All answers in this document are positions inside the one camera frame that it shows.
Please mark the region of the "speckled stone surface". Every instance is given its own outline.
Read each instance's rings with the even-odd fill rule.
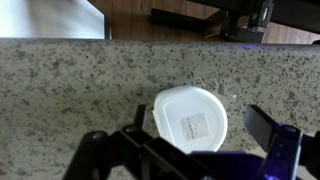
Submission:
[[[0,40],[0,179],[61,179],[82,135],[112,133],[138,104],[194,85],[224,105],[222,150],[257,147],[247,104],[306,132],[320,129],[319,46]],[[149,113],[147,131],[157,135]],[[130,179],[118,168],[111,179]]]

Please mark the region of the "plastic lid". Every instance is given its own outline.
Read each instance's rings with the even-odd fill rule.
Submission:
[[[160,136],[185,153],[217,151],[227,133],[227,114],[221,102],[198,87],[162,91],[153,115]]]

